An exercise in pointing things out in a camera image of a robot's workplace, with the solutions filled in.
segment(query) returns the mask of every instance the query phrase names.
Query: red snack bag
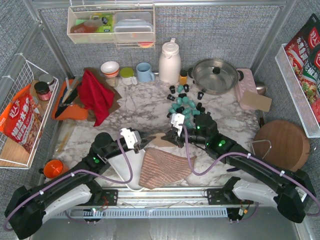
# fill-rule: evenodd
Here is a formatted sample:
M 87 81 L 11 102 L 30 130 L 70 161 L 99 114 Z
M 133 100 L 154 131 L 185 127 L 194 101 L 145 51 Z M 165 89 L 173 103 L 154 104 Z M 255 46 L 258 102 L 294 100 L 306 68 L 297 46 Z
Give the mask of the red snack bag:
M 3 133 L 30 153 L 39 132 L 42 117 L 35 113 L 33 98 L 26 91 L 12 102 Z
M 311 109 L 318 123 L 320 123 L 320 99 L 311 104 Z
M 296 75 L 299 75 L 312 49 L 318 44 L 320 44 L 320 21 L 313 13 L 284 48 Z

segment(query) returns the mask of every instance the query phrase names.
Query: green package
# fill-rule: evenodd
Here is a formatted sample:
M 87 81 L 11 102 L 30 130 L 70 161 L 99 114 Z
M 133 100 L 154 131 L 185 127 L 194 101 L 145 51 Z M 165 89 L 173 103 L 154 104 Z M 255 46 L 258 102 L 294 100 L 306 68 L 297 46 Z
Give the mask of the green package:
M 94 13 L 90 16 L 90 19 L 101 19 L 106 18 L 107 23 L 100 26 L 96 33 L 113 33 L 114 31 L 114 15 L 113 14 L 107 14 L 107 13 Z

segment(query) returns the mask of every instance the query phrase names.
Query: stainless steel pot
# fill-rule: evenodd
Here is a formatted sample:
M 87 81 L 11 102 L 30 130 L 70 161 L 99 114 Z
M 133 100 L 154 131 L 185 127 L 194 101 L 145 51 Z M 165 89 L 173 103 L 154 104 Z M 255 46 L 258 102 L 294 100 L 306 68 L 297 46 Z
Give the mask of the stainless steel pot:
M 188 73 L 198 88 L 210 95 L 225 94 L 244 78 L 243 72 L 218 58 L 202 60 Z

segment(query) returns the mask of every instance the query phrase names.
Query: pink striped towel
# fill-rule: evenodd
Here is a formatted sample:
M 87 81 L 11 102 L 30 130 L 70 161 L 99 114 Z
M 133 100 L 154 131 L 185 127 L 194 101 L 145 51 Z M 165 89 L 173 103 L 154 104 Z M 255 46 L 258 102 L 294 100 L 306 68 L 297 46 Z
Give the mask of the pink striped towel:
M 192 166 L 196 156 L 191 158 Z M 145 148 L 139 185 L 147 189 L 160 188 L 191 174 L 188 159 L 156 149 Z

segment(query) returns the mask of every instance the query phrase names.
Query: white thermos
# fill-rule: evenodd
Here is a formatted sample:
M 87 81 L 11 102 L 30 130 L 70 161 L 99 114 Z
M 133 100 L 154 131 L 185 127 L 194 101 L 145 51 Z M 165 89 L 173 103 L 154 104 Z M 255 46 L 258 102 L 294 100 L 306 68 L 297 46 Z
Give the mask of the white thermos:
M 162 45 L 162 52 L 159 59 L 159 78 L 161 81 L 175 85 L 180 78 L 181 58 L 179 46 L 176 39 Z

